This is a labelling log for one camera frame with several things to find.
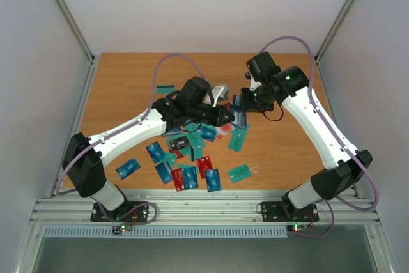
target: black connector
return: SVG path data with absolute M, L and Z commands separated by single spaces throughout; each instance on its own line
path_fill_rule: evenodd
M 246 62 L 246 65 L 254 80 L 262 84 L 267 84 L 271 81 L 273 75 L 281 72 L 280 67 L 274 63 L 270 53 L 267 51 L 254 56 Z

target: gray metal floor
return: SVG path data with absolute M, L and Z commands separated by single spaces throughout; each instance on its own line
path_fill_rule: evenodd
M 363 226 L 323 239 L 44 238 L 37 259 L 39 273 L 377 272 Z

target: wooden table surface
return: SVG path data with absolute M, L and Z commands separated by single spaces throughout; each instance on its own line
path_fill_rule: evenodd
M 102 54 L 80 131 L 85 136 L 98 134 L 141 114 L 148 105 L 153 71 L 163 55 Z M 230 101 L 233 93 L 240 94 L 240 88 L 249 86 L 244 77 L 245 63 L 253 54 L 187 55 L 199 65 L 213 85 L 227 84 L 230 87 Z M 305 54 L 273 54 L 272 57 L 281 69 L 295 65 L 309 75 L 309 60 Z M 176 89 L 180 89 L 194 75 L 197 73 L 189 62 L 170 58 L 162 65 L 157 83 L 174 84 Z M 317 70 L 314 89 L 327 108 Z M 268 114 L 271 118 L 279 115 L 278 107 Z M 289 112 L 285 111 L 283 120 L 278 123 L 256 113 L 249 113 L 247 119 L 251 128 L 240 153 L 228 149 L 231 134 L 216 139 L 214 143 L 206 141 L 204 154 L 209 155 L 213 167 L 219 169 L 223 189 L 290 189 L 323 168 L 314 146 Z M 114 159 L 105 168 L 107 178 L 120 188 L 174 189 L 172 182 L 162 183 L 146 151 L 146 146 L 155 141 L 163 149 L 167 148 L 165 138 L 151 138 Z M 136 158 L 141 168 L 121 180 L 116 169 L 131 158 Z M 177 163 L 196 165 L 188 157 L 178 159 Z M 257 168 L 259 173 L 231 183 L 227 171 L 245 163 L 250 168 Z M 65 186 L 72 186 L 69 180 L 65 181 Z M 206 182 L 200 176 L 199 188 L 206 188 Z

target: blue card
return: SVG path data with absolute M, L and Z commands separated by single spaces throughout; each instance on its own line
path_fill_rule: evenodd
M 243 179 L 246 179 L 251 176 L 251 171 L 246 164 L 242 164 L 237 168 L 231 169 L 228 171 L 228 175 L 232 183 L 237 183 Z
M 179 163 L 177 169 L 185 169 L 185 168 L 194 168 L 195 173 L 197 174 L 197 172 L 199 171 L 199 167 L 197 166 L 191 166 L 189 164 L 183 164 L 183 163 Z
M 140 168 L 141 166 L 139 165 L 138 161 L 136 161 L 135 158 L 132 158 L 127 163 L 116 169 L 116 172 L 118 173 L 120 178 L 124 180 L 126 177 L 128 177 L 129 175 L 131 175 L 133 172 Z
M 157 170 L 159 177 L 162 179 L 164 184 L 167 184 L 173 180 L 171 174 L 172 168 L 167 162 L 158 164 L 155 166 L 155 169 Z
M 222 190 L 222 182 L 220 180 L 218 169 L 206 170 L 206 185 L 208 192 L 215 192 Z
M 158 163 L 166 159 L 164 150 L 157 142 L 154 142 L 147 146 L 146 150 L 148 151 L 154 163 Z
M 185 184 L 185 190 L 197 189 L 199 184 L 197 182 L 197 173 L 195 172 L 195 167 L 183 168 L 183 183 Z
M 217 135 L 217 131 L 214 129 L 210 129 L 208 127 L 200 127 L 197 131 L 199 131 L 200 136 L 202 137 L 202 139 L 205 139 L 207 141 L 210 142 L 214 142 L 216 135 Z

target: cable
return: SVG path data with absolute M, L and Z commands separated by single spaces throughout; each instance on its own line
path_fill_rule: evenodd
M 311 227 L 314 226 L 314 218 L 313 218 L 313 216 L 312 216 L 311 214 L 309 214 L 308 211 L 303 211 L 303 213 L 304 213 L 306 216 L 308 216 L 309 219 L 311 220 L 310 223 L 309 223 L 309 225 L 307 226 L 307 229 L 310 229 Z
M 108 221 L 110 221 L 110 222 L 120 222 L 120 221 L 121 221 L 124 217 L 126 217 L 128 214 L 131 214 L 132 212 L 134 212 L 135 210 L 137 210 L 139 207 L 142 207 L 142 206 L 145 206 L 145 205 L 147 205 L 147 206 L 152 206 L 153 209 L 155 209 L 155 215 L 154 215 L 149 221 L 146 221 L 146 222 L 138 222 L 138 223 L 134 223 L 134 222 L 133 222 L 133 225 L 148 225 L 148 224 L 151 224 L 151 223 L 153 223 L 153 222 L 156 221 L 156 219 L 157 219 L 157 217 L 158 217 L 158 214 L 159 214 L 159 207 L 158 207 L 158 205 L 156 205 L 155 203 L 145 202 L 145 203 L 141 203 L 141 204 L 139 204 L 139 205 L 136 205 L 134 208 L 132 208 L 132 209 L 129 210 L 127 213 L 125 213 L 124 215 L 122 215 L 118 220 L 115 220 L 115 219 L 113 219 L 113 218 L 111 218 L 111 217 L 109 217 L 109 216 L 107 215 L 107 212 L 105 211 L 104 206 L 103 206 L 99 201 L 97 201 L 97 204 L 98 204 L 98 206 L 100 207 L 102 214 L 103 214 L 103 215 L 105 216 L 105 218 L 106 218 Z
M 136 224 L 136 221 L 138 220 L 138 213 L 136 211 L 134 211 L 134 214 L 136 216 L 136 218 L 134 219 L 134 221 L 132 222 L 131 226 Z
M 331 212 L 331 225 L 326 230 L 326 232 L 324 232 L 322 235 L 308 235 L 306 233 L 300 233 L 300 232 L 295 232 L 295 231 L 291 231 L 289 233 L 293 233 L 294 235 L 298 235 L 298 236 L 305 237 L 305 238 L 314 238 L 314 239 L 319 239 L 319 238 L 323 238 L 323 237 L 328 236 L 331 233 L 331 231 L 334 229 L 335 218 L 334 218 L 334 211 L 333 211 L 330 203 L 328 201 L 326 201 L 325 199 L 323 199 L 323 201 L 328 205 L 328 208 L 330 209 L 330 212 Z
M 279 117 L 277 120 L 272 120 L 271 118 L 269 118 L 269 117 L 266 115 L 266 112 L 263 112 L 262 115 L 263 115 L 266 119 L 268 119 L 269 121 L 281 121 L 282 118 L 284 117 L 284 110 L 282 109 L 282 105 L 279 104 L 279 107 L 280 107 L 280 109 L 281 109 L 281 115 L 280 115 L 280 117 Z
M 361 208 L 358 206 L 355 206 L 354 204 L 351 204 L 349 202 L 347 202 L 345 199 L 336 196 L 337 199 L 339 199 L 340 201 L 342 201 L 345 205 L 348 205 L 349 207 L 355 209 L 355 210 L 359 210 L 359 211 L 371 211 L 374 210 L 376 208 L 376 206 L 379 203 L 379 189 L 377 184 L 375 183 L 374 178 L 372 177 L 372 175 L 370 174 L 370 172 L 367 170 L 367 168 L 365 168 L 365 166 L 361 163 L 361 161 L 359 161 L 358 158 L 356 158 L 356 156 L 347 148 L 345 148 L 345 143 L 343 142 L 343 140 L 337 135 L 337 133 L 335 132 L 335 130 L 332 128 L 331 124 L 327 121 L 327 119 L 325 118 L 324 114 L 321 112 L 321 110 L 317 109 L 317 105 L 316 102 L 313 99 L 313 82 L 314 82 L 314 55 L 313 52 L 311 51 L 311 48 L 308 46 L 308 44 L 303 41 L 300 38 L 297 38 L 295 36 L 281 36 L 279 38 L 276 38 L 270 42 L 268 42 L 261 50 L 259 53 L 264 52 L 269 46 L 271 46 L 271 44 L 281 41 L 281 40 L 295 40 L 300 42 L 302 45 L 304 45 L 305 49 L 307 49 L 308 55 L 309 55 L 309 64 L 310 64 L 310 72 L 309 72 L 309 85 L 308 85 L 308 97 L 310 100 L 310 103 L 313 105 L 315 111 L 317 112 L 318 116 L 322 119 L 323 123 L 325 124 L 325 126 L 327 126 L 327 128 L 329 129 L 329 131 L 331 132 L 331 134 L 333 135 L 333 137 L 337 140 L 337 142 L 339 143 L 339 145 L 341 145 L 341 148 L 344 148 L 345 152 L 351 157 L 351 159 L 359 166 L 359 168 L 364 172 L 364 174 L 368 177 L 369 181 L 371 182 L 373 191 L 374 191 L 374 200 L 373 200 L 373 204 L 367 208 Z
M 258 206 L 261 206 L 261 203 L 258 203 L 258 204 L 256 205 L 256 212 L 257 212 L 258 214 L 262 214 L 261 210 L 260 210 L 260 211 L 257 211 L 257 207 L 258 207 Z
M 148 108 L 146 110 L 146 112 L 142 115 L 142 117 L 138 120 L 136 120 L 133 123 L 129 123 L 128 125 L 124 126 L 121 129 L 118 129 L 117 131 L 112 132 L 111 134 L 106 135 L 103 139 L 96 141 L 95 143 L 85 147 L 85 149 L 83 149 L 78 155 L 76 155 L 72 161 L 66 166 L 66 168 L 63 170 L 62 174 L 59 176 L 57 184 L 56 184 L 56 188 L 54 189 L 54 193 L 56 195 L 65 195 L 71 192 L 76 191 L 75 189 L 70 189 L 67 191 L 63 191 L 60 192 L 59 188 L 61 186 L 61 184 L 63 183 L 64 177 L 66 176 L 66 174 L 69 172 L 69 170 L 72 168 L 72 166 L 83 156 L 85 155 L 88 151 L 90 151 L 91 149 L 93 149 L 94 147 L 96 147 L 97 145 L 105 142 L 106 140 L 109 140 L 110 138 L 120 134 L 121 132 L 126 131 L 127 129 L 139 124 L 140 122 L 142 122 L 149 114 L 149 112 L 152 109 L 152 105 L 153 105 L 153 99 L 155 98 L 155 86 L 156 86 L 156 78 L 158 76 L 158 72 L 159 72 L 159 68 L 162 65 L 162 63 L 166 60 L 169 59 L 171 57 L 181 57 L 183 59 L 186 59 L 187 61 L 189 61 L 194 68 L 197 70 L 197 72 L 199 73 L 199 75 L 205 79 L 205 75 L 203 75 L 202 71 L 200 70 L 200 68 L 198 67 L 198 65 L 196 63 L 193 62 L 193 60 L 191 60 L 188 56 L 185 56 L 184 54 L 180 54 L 180 53 L 171 53 L 171 54 L 167 54 L 166 56 L 164 56 L 162 59 L 160 59 L 160 61 L 158 62 L 158 64 L 156 65 L 155 71 L 153 72 L 153 79 L 152 79 L 152 85 L 151 85 L 151 97 L 150 97 L 150 101 L 148 104 Z

